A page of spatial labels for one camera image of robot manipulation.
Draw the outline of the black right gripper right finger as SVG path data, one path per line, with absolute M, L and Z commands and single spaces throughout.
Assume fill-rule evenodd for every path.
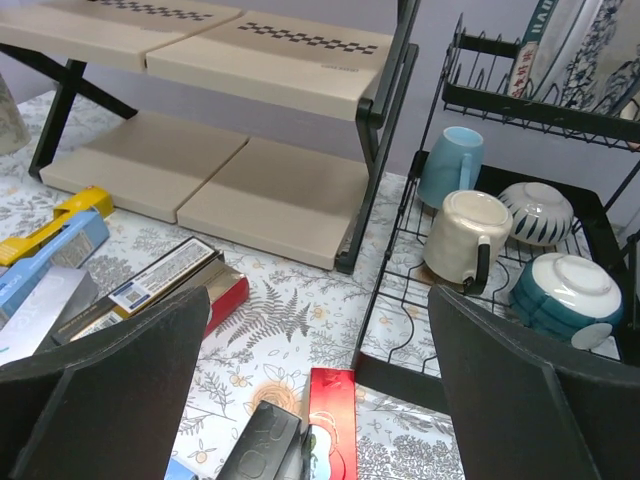
M 428 312 L 468 479 L 636 479 L 639 370 L 519 326 L 445 286 Z

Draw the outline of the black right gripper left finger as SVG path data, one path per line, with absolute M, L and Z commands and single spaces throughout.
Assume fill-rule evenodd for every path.
M 190 288 L 2 366 L 2 478 L 163 478 L 210 313 Z

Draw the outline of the silver white toothpaste box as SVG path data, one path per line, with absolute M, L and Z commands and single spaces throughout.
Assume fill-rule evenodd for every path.
M 1 329 L 1 365 L 54 345 L 52 332 L 88 308 L 98 285 L 83 269 L 52 267 Z

